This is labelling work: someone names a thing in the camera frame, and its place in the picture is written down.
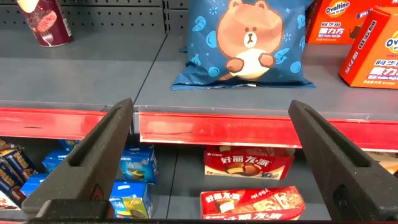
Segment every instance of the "brown bear character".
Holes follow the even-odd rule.
[[[274,66],[274,52],[283,36],[282,16],[265,1],[250,4],[230,0],[217,27],[217,44],[228,59],[226,68],[230,72],[220,80],[258,80]]]

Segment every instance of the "biscuit box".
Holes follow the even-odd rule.
[[[0,160],[0,191],[18,207],[21,207],[21,203],[25,200],[25,195],[21,192],[22,185],[20,178],[15,175],[7,162]]]
[[[293,163],[294,151],[271,147],[207,146],[205,174],[281,180]]]
[[[52,172],[57,166],[63,161],[64,158],[69,154],[69,151],[64,150],[52,150],[43,160],[43,165],[48,172]]]
[[[367,152],[367,155],[377,161],[390,174],[398,178],[398,154],[386,152]]]
[[[309,44],[352,44],[372,8],[398,6],[397,0],[315,0],[307,19]]]
[[[352,87],[398,89],[398,7],[373,9],[339,74]]]
[[[25,155],[23,150],[3,150],[0,152],[0,156],[17,172],[23,182],[36,173],[35,165],[33,165],[33,162]]]
[[[0,151],[7,150],[7,149],[23,149],[22,146],[13,144],[11,142],[6,142],[0,139]]]
[[[80,143],[79,140],[66,140],[66,139],[60,140],[62,148],[66,151],[72,151],[73,148],[79,143]]]
[[[153,146],[129,147],[123,151],[120,168],[127,180],[146,180],[156,184],[157,160]]]
[[[294,186],[202,192],[200,203],[206,220],[297,220],[305,210]]]
[[[47,176],[33,175],[22,187],[22,193],[28,197]],[[115,180],[109,201],[115,218],[151,218],[152,202],[145,181]]]

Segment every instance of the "dark red can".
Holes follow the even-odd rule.
[[[17,0],[26,21],[44,47],[55,47],[73,40],[67,18],[58,0]]]

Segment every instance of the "chocolate pie box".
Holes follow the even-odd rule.
[[[206,220],[297,220],[305,210],[294,186],[202,192],[200,203]]]
[[[282,180],[295,149],[246,146],[208,146],[205,174]]]

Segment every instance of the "blue box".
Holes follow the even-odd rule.
[[[22,185],[21,179],[10,165],[0,159],[0,191],[19,207],[25,200],[25,195],[21,192]]]
[[[126,146],[120,160],[120,168],[127,180],[146,180],[148,184],[156,184],[159,171],[154,147]]]
[[[64,150],[52,150],[43,160],[43,165],[48,172],[52,172],[57,166],[63,161],[64,158],[69,154],[68,151]]]
[[[80,143],[79,140],[65,140],[65,139],[61,139],[60,140],[61,146],[64,150],[66,151],[72,151],[73,148]]]
[[[48,174],[33,175],[21,191],[28,197]],[[115,218],[151,218],[152,202],[145,181],[115,180],[109,198]]]

